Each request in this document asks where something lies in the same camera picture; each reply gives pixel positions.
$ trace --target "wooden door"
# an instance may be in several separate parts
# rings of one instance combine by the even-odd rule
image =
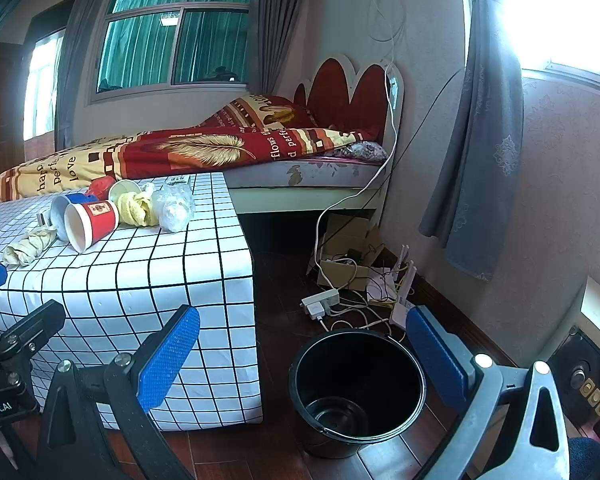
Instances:
[[[24,161],[22,54],[22,45],[0,43],[0,173]]]

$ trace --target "beige cloth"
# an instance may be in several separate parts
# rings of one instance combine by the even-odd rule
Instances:
[[[8,265],[28,266],[56,239],[55,227],[36,227],[19,241],[11,242],[2,252],[2,262]]]
[[[116,200],[116,207],[120,213],[120,221],[136,227],[158,225],[154,208],[151,203],[151,192],[136,193],[130,191],[123,193]]]

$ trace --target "red paper cup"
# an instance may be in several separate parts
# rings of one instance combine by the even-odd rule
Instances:
[[[111,200],[87,204],[69,204],[64,226],[69,243],[83,253],[118,227],[118,210]]]

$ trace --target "window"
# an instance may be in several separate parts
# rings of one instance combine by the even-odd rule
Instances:
[[[96,93],[244,83],[248,10],[249,0],[112,0]]]
[[[600,75],[600,0],[505,0],[504,20],[522,68]]]
[[[24,140],[54,129],[56,120],[56,84],[58,61],[64,30],[36,43],[29,65],[24,99]]]

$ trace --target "white grid tablecloth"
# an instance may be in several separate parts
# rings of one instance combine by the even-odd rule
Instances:
[[[138,182],[160,189],[164,181]],[[190,304],[200,336],[166,400],[151,410],[154,421],[161,430],[197,430],[262,420],[251,254],[222,173],[191,175],[190,185],[196,216],[184,232],[121,226],[84,254],[56,240],[34,264],[9,270],[0,332],[45,301],[65,306],[64,328],[32,359],[40,405],[59,361],[108,364]],[[0,260],[54,196],[0,204]],[[104,425],[117,428],[110,407],[98,407]]]

